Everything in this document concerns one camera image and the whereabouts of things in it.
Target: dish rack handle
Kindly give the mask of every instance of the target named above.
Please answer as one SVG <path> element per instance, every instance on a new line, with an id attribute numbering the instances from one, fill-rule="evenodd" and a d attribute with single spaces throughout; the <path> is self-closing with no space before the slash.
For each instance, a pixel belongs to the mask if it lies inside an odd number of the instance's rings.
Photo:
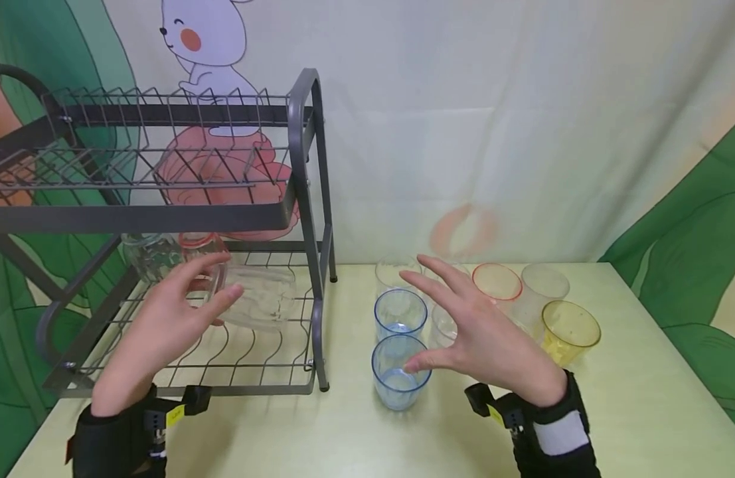
<path id="1" fill-rule="evenodd" d="M 4 64 L 0 64 L 0 76 L 9 76 L 28 87 L 32 94 L 41 101 L 46 110 L 46 114 L 50 116 L 61 114 L 62 109 L 59 106 L 59 102 L 56 101 L 51 91 L 36 76 L 29 74 L 29 72 L 22 70 L 18 66 Z"/>

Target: black wrist brace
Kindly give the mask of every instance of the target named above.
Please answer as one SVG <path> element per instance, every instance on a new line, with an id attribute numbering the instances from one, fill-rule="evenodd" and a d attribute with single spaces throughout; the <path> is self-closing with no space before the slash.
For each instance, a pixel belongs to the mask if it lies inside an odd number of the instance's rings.
<path id="1" fill-rule="evenodd" d="M 152 386 L 145 398 L 114 417 L 91 415 L 91 406 L 80 414 L 70 444 L 75 478 L 129 477 L 149 457 L 152 433 L 145 429 L 145 410 L 155 399 Z"/>

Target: glass jar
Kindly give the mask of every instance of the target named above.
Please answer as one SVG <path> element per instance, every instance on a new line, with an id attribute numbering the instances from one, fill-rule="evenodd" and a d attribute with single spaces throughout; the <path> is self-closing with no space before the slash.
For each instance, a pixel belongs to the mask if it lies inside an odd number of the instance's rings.
<path id="1" fill-rule="evenodd" d="M 181 249 L 170 234 L 121 234 L 123 253 L 139 277 L 147 283 L 160 282 L 182 262 Z"/>

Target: dish rack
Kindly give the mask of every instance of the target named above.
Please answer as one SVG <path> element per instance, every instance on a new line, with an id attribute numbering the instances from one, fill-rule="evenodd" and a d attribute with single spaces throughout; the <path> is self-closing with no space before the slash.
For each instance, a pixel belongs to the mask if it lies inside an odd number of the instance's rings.
<path id="1" fill-rule="evenodd" d="M 63 397 L 89 397 L 95 378 L 149 291 L 128 267 L 70 345 L 63 351 L 54 346 L 52 331 L 59 313 L 71 307 L 72 298 L 118 252 L 121 232 L 233 231 L 223 236 L 243 240 L 225 240 L 232 261 L 288 268 L 295 274 L 293 317 L 278 333 L 230 324 L 211 327 L 155 377 L 160 394 L 180 396 L 187 384 L 212 386 L 217 396 L 310 394 L 315 378 L 321 391 L 329 389 L 322 339 L 324 278 L 329 272 L 330 281 L 336 282 L 337 275 L 316 70 L 302 70 L 287 95 L 263 90 L 256 96 L 238 90 L 199 96 L 184 90 L 160 94 L 154 88 L 49 91 L 28 72 L 0 64 L 4 76 L 29 88 L 45 112 L 0 137 L 0 253 L 50 300 L 35 336 L 39 353 L 54 367 L 44 387 Z M 212 129 L 235 127 L 251 131 L 258 141 L 250 144 L 233 132 L 211 135 Z M 86 145 L 90 133 L 105 131 L 116 132 L 116 144 Z M 286 132 L 281 141 L 282 134 L 275 136 L 284 146 L 271 146 L 275 131 Z M 308 165 L 312 146 L 317 161 Z M 124 173 L 131 162 L 137 164 L 133 177 Z M 310 177 L 309 167 L 315 176 Z M 311 178 L 321 190 L 320 236 Z M 104 203 L 84 204 L 89 190 L 99 191 Z M 25 195 L 36 198 L 46 191 L 63 191 L 64 200 L 22 205 Z M 270 199 L 258 191 L 278 195 Z M 127 197 L 142 193 L 154 193 L 159 200 L 127 204 Z M 238 199 L 216 200 L 226 193 Z M 298 216 L 303 240 L 248 240 L 252 234 L 242 235 L 289 230 Z M 77 276 L 61 286 L 10 236 L 33 232 L 111 236 Z"/>

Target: clear cup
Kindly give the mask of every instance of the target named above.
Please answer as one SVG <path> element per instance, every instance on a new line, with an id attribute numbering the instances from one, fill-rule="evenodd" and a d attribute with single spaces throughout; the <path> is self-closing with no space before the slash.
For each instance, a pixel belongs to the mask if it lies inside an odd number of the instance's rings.
<path id="1" fill-rule="evenodd" d="M 374 312 L 378 341 L 394 334 L 419 337 L 428 318 L 426 303 L 407 289 L 383 292 L 375 301 Z"/>
<path id="2" fill-rule="evenodd" d="M 431 333 L 428 334 L 429 347 L 449 347 L 457 338 L 457 323 L 441 305 L 436 304 L 431 310 L 431 326 Z"/>
<path id="3" fill-rule="evenodd" d="M 181 251 L 170 234 L 121 234 L 123 254 L 142 281 L 157 283 L 182 262 Z"/>
<path id="4" fill-rule="evenodd" d="M 553 301 L 545 305 L 542 323 L 542 348 L 561 367 L 568 366 L 602 339 L 602 328 L 595 317 L 573 302 Z"/>
<path id="5" fill-rule="evenodd" d="M 456 268 L 458 271 L 463 272 L 466 276 L 471 277 L 471 272 L 468 271 L 468 268 L 466 266 L 463 266 L 462 264 L 459 264 L 459 263 L 452 263 L 452 262 L 449 263 L 449 265 Z M 436 272 L 429 270 L 429 268 L 424 268 L 423 276 L 426 276 L 427 278 L 430 278 L 430 279 L 434 279 L 434 281 L 445 283 L 444 279 L 439 277 L 439 275 Z M 434 299 L 432 299 L 431 297 L 428 297 L 427 293 L 421 293 L 421 297 L 423 297 L 423 300 L 426 302 L 426 304 L 428 304 L 429 309 L 432 309 L 436 305 L 436 302 L 434 302 Z"/>
<path id="6" fill-rule="evenodd" d="M 548 302 L 560 301 L 569 293 L 569 280 L 562 273 L 545 264 L 530 264 L 521 272 L 523 290 L 513 301 L 506 315 L 528 331 L 538 342 L 542 341 L 542 309 Z"/>
<path id="7" fill-rule="evenodd" d="M 185 261 L 213 252 L 227 251 L 225 243 L 216 232 L 182 232 L 178 235 L 178 243 Z"/>
<path id="8" fill-rule="evenodd" d="M 473 283 L 479 291 L 493 298 L 497 308 L 506 315 L 524 289 L 517 273 L 494 262 L 477 266 L 473 270 Z"/>
<path id="9" fill-rule="evenodd" d="M 378 261 L 375 266 L 376 295 L 381 295 L 389 289 L 414 290 L 414 287 L 399 277 L 401 271 L 414 271 L 422 274 L 423 267 L 412 256 L 387 256 Z"/>
<path id="10" fill-rule="evenodd" d="M 295 274 L 287 267 L 227 265 L 223 282 L 212 277 L 205 302 L 233 283 L 245 289 L 230 308 L 221 314 L 223 321 L 261 332 L 279 331 L 290 319 L 295 303 Z"/>
<path id="11" fill-rule="evenodd" d="M 418 399 L 431 377 L 431 371 L 407 373 L 404 372 L 404 363 L 414 354 L 425 350 L 423 342 L 408 335 L 384 338 L 373 349 L 372 377 L 378 396 L 387 408 L 401 412 Z"/>

